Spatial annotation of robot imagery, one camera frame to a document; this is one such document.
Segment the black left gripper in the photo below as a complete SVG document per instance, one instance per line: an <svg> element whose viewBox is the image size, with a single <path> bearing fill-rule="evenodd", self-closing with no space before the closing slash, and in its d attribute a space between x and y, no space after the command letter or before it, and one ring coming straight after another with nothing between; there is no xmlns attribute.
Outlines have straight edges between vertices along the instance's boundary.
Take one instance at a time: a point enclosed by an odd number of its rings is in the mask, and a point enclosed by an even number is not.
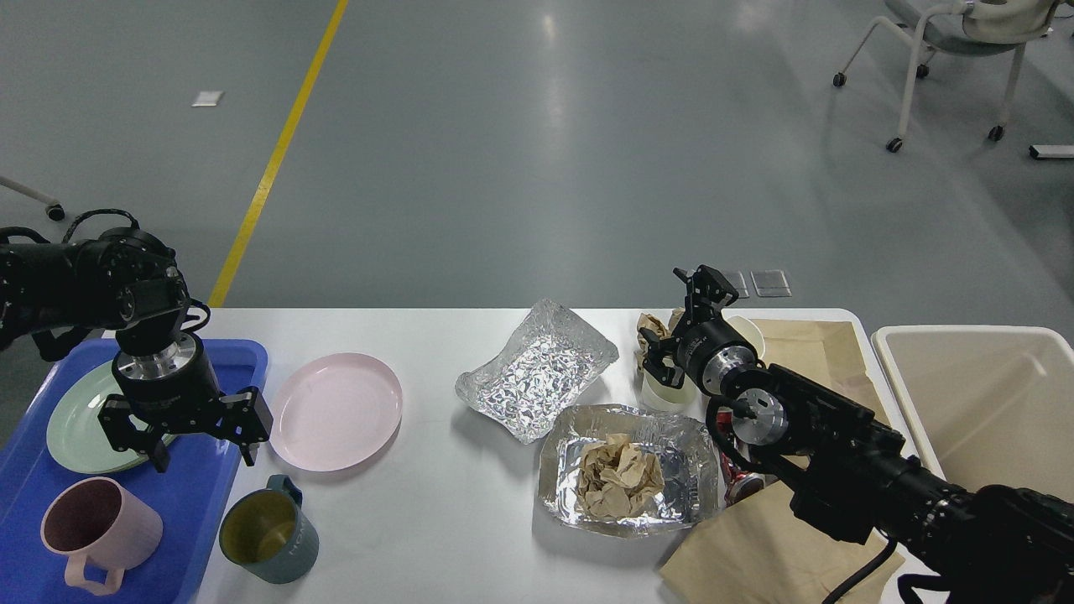
<svg viewBox="0 0 1074 604"><path fill-rule="evenodd" d="M119 394L105 398L97 413L113 450L146 456L158 473L171 463L164 436L212 432L238 447L242 461L253 466L258 448L268 443L274 418L257 387L223 396L204 343L182 332L165 349L148 356L120 351L112 360ZM131 417L142 425L135 427Z"/></svg>

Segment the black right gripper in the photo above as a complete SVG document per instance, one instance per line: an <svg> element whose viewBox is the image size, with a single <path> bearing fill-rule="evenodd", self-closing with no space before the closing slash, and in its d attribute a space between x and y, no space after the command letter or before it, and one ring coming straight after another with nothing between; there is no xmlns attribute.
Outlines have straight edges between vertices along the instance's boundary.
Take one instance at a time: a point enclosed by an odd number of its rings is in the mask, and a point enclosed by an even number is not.
<svg viewBox="0 0 1074 604"><path fill-rule="evenodd" d="M687 377L706 396L732 393L736 382L757 371L755 347L722 320L722 310L739 299L739 290L709 265L691 273L674 268L674 276L687 289L684 310L667 339L648 329L638 331L649 343L644 370L672 388Z"/></svg>

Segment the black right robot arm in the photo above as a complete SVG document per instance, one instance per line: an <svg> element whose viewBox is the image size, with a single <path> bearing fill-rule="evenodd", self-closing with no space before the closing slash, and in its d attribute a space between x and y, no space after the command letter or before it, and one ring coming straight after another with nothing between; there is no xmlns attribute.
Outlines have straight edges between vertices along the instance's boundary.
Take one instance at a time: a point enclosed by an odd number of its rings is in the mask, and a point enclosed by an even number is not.
<svg viewBox="0 0 1074 604"><path fill-rule="evenodd" d="M873 409L764 363L722 310L737 288L709 265L674 276L686 286L684 313L668 336L645 326L642 366L666 387L690 379L708 397L705 425L719 450L748 471L790 487L790 510L832 540L862 544L879 530L889 541L827 596L828 603L904 546L930 570L901 575L898 592L944 591L950 603L1070 603L1071 504L1029 488L978 491L944 481L903 435Z"/></svg>

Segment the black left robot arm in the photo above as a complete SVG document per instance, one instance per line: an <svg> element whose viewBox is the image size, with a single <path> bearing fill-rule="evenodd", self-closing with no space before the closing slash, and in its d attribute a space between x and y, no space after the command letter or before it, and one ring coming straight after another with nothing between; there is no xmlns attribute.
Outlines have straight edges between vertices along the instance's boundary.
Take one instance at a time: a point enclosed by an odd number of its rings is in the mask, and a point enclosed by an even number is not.
<svg viewBox="0 0 1074 604"><path fill-rule="evenodd" d="M115 332L112 375L120 389L97 413L113 450L146 456L166 471L165 435L211 435L234 444L247 466L268 442L273 416L260 389L227 394L189 310L176 253L135 219L99 238L58 243L23 226L3 228L3 348L30 336L46 361L66 359L96 330Z"/></svg>

